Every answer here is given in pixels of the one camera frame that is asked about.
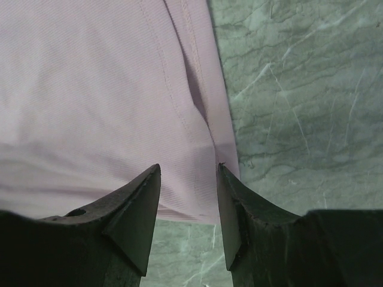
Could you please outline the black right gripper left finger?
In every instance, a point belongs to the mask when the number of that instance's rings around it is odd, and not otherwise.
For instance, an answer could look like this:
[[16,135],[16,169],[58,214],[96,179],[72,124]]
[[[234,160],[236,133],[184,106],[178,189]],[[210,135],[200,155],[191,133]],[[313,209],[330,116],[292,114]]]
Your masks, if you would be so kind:
[[2,286],[139,286],[159,204],[155,164],[65,216],[1,212]]

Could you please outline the pink tank top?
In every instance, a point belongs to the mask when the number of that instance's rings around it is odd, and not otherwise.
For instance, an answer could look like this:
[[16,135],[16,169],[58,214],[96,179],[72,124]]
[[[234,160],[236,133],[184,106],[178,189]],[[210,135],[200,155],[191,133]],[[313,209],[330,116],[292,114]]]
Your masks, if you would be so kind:
[[1,208],[63,215],[159,164],[157,216],[218,224],[238,157],[206,1],[1,2]]

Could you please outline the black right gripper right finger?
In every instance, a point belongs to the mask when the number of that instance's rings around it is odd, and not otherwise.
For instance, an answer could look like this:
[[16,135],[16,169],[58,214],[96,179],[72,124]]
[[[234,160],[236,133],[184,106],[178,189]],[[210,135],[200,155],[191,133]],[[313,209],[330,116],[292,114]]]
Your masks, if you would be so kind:
[[234,286],[381,286],[382,211],[298,216],[247,188],[224,164],[217,195]]

